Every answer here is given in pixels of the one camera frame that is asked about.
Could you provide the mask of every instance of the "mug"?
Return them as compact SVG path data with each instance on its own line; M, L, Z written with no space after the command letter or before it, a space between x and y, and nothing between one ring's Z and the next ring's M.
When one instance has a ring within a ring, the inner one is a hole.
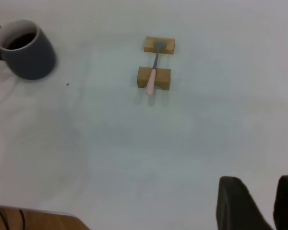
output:
M20 78L37 80L54 69L56 55L38 25L19 20L0 27L0 60Z

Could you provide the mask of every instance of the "white surface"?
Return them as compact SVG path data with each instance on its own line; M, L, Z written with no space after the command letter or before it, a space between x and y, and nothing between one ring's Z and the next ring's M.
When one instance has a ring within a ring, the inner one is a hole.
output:
M215 230L218 180L233 175L274 226L288 0L0 0L0 23L21 18L60 61L38 82L0 62L0 205L94 230ZM148 35L176 38L159 59L170 91L152 100L136 86Z

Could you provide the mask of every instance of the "wooden block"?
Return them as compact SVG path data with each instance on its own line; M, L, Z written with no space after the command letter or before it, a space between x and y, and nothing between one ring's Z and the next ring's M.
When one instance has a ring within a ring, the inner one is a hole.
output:
M157 50L154 46L155 41L165 41L167 46L160 51L160 54L173 54L175 48L175 39L162 38L162 37L146 37L144 44L144 51L156 53Z
M139 88L145 88L147 85L151 67L139 67L137 82ZM157 69L155 85L160 86L163 90L169 90L171 81L171 70L170 69Z

